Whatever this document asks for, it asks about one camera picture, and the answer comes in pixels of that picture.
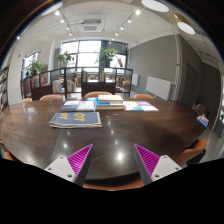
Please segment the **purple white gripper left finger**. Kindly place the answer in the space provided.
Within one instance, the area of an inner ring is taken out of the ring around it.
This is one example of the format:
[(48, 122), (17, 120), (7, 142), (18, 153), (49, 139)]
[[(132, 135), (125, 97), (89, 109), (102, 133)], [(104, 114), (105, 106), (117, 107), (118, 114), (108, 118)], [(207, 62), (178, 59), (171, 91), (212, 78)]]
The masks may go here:
[(45, 170), (82, 186), (85, 182), (91, 159), (92, 144), (72, 153), (69, 156), (59, 156)]

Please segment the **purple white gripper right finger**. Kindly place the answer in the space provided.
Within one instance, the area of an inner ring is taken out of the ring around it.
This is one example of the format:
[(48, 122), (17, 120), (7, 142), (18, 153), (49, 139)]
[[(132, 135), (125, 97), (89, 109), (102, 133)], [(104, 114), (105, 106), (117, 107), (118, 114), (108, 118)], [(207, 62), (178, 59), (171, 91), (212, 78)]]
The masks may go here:
[(137, 144), (134, 145), (134, 157), (144, 185), (181, 170), (168, 155), (158, 156)]

